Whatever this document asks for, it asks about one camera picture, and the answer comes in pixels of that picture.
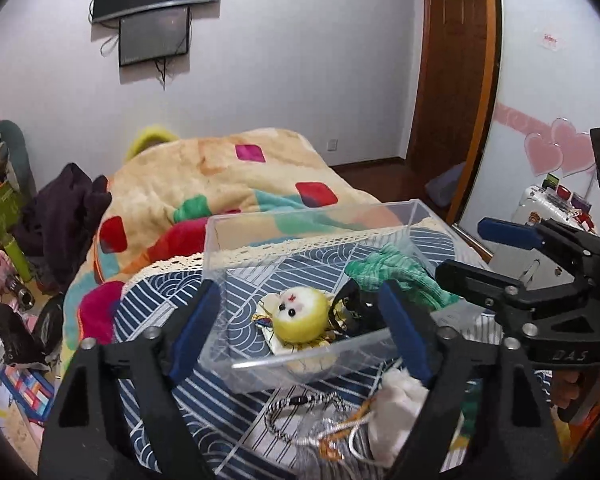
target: white suitcase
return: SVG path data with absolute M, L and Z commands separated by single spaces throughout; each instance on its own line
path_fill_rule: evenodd
M 537 222 L 553 218 L 558 222 L 582 229 L 571 217 L 570 204 L 538 186 L 525 189 L 511 221 L 517 224 Z M 494 272 L 523 282 L 529 290 L 546 286 L 562 285 L 573 281 L 566 270 L 533 249 L 525 251 L 516 247 L 498 245 L 489 266 Z

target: plush toy face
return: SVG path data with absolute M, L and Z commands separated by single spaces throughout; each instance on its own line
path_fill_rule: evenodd
M 308 343 L 329 325 L 329 301 L 309 286 L 295 286 L 280 294 L 280 305 L 271 313 L 273 331 L 288 343 Z

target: wooden door frame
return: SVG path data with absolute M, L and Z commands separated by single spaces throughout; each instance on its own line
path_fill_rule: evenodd
M 413 124 L 406 153 L 407 163 L 413 156 L 414 132 L 418 131 L 420 121 L 422 120 L 424 81 L 429 61 L 429 35 L 430 35 L 430 3 L 431 0 L 424 0 L 424 22 L 422 27 L 422 54 L 420 56 L 420 73 L 418 75 L 418 91 L 416 93 L 416 105 L 413 113 Z M 486 0 L 486 25 L 487 38 L 484 53 L 484 70 L 482 72 L 482 83 L 480 85 L 480 101 L 475 117 L 474 132 L 472 133 L 469 151 L 467 153 L 464 170 L 462 170 L 456 193 L 454 194 L 449 212 L 446 215 L 446 223 L 449 225 L 456 222 L 464 206 L 469 199 L 471 188 L 474 184 L 477 174 L 482 149 L 486 141 L 487 133 L 491 124 L 491 115 L 495 104 L 496 87 L 498 83 L 498 72 L 500 69 L 500 44 L 501 44 L 501 24 L 502 12 L 500 0 Z

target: colorful blanket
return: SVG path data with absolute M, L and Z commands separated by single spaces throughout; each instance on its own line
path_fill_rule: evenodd
M 275 128 L 154 146 L 114 174 L 109 190 L 111 205 L 64 300 L 64 368 L 82 338 L 82 298 L 153 262 L 202 252 L 211 215 L 377 202 L 303 136 Z M 294 234 L 293 225 L 276 227 L 280 237 Z

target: clear plastic box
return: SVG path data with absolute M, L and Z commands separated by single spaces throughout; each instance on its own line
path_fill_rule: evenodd
M 387 243 L 433 275 L 433 264 L 410 233 L 415 224 L 436 221 L 442 222 L 420 200 L 211 217 L 203 279 L 219 285 L 221 306 L 200 364 L 232 391 L 245 393 L 346 375 L 397 357 L 387 328 L 325 348 L 273 355 L 251 315 L 258 300 L 277 286 L 281 292 L 322 276 L 316 288 L 336 293 L 349 279 L 346 261 Z

